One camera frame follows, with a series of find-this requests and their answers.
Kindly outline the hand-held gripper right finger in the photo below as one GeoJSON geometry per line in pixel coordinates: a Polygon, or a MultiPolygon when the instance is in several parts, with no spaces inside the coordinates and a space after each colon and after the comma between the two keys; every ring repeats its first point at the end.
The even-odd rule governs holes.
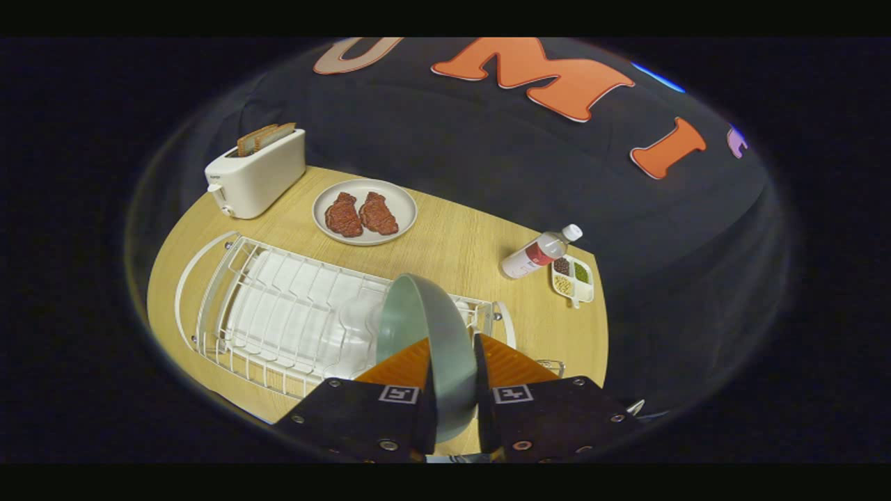
{"type": "Polygon", "coordinates": [[[476,333],[478,444],[494,463],[591,459],[629,444],[644,424],[585,375],[560,378],[476,333]]]}

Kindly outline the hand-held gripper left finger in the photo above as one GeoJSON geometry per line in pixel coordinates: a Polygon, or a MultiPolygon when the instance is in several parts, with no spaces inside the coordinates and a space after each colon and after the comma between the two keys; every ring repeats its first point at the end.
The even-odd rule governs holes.
{"type": "Polygon", "coordinates": [[[354,380],[331,377],[273,429],[325,460],[424,463],[436,448],[432,350],[420,340],[354,380]]]}

